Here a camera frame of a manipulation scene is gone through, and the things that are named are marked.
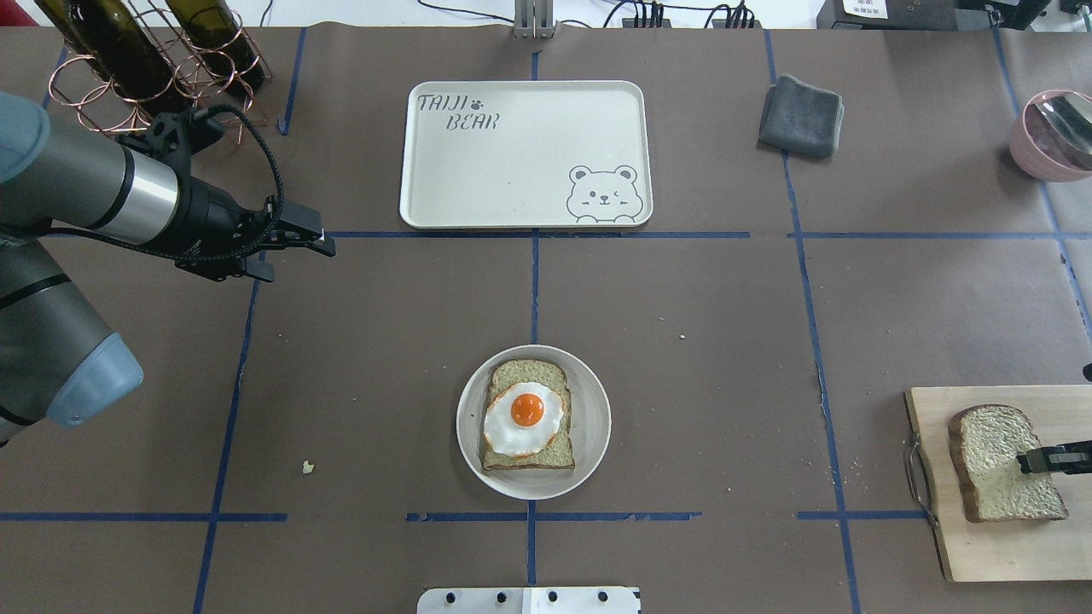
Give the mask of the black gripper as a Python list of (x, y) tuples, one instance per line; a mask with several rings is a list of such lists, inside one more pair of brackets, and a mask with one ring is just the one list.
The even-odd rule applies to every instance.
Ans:
[[(176, 268), (214, 282), (226, 278), (276, 279), (273, 265), (254, 259), (254, 241), (268, 234), (270, 203), (260, 210), (239, 206), (225, 190), (195, 179), (190, 186), (189, 209), (183, 222), (183, 252)], [(324, 236), (321, 213), (312, 206), (285, 200), (274, 223), (276, 250), (302, 248), (327, 258), (336, 255), (334, 238)]]

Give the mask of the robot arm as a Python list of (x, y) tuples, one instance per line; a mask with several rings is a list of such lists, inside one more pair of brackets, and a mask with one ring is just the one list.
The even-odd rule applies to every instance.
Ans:
[[(261, 206), (242, 206), (192, 172), (195, 154), (222, 139), (223, 116), (241, 122), (268, 164), (273, 192)], [(55, 238), (110, 245), (213, 282), (272, 282), (276, 273), (261, 259), (270, 250), (336, 253), (320, 213), (286, 194), (253, 121), (222, 102), (105, 137), (3, 93), (1, 225), (3, 444), (43, 422), (83, 425), (144, 381), (124, 336), (57, 257)]]

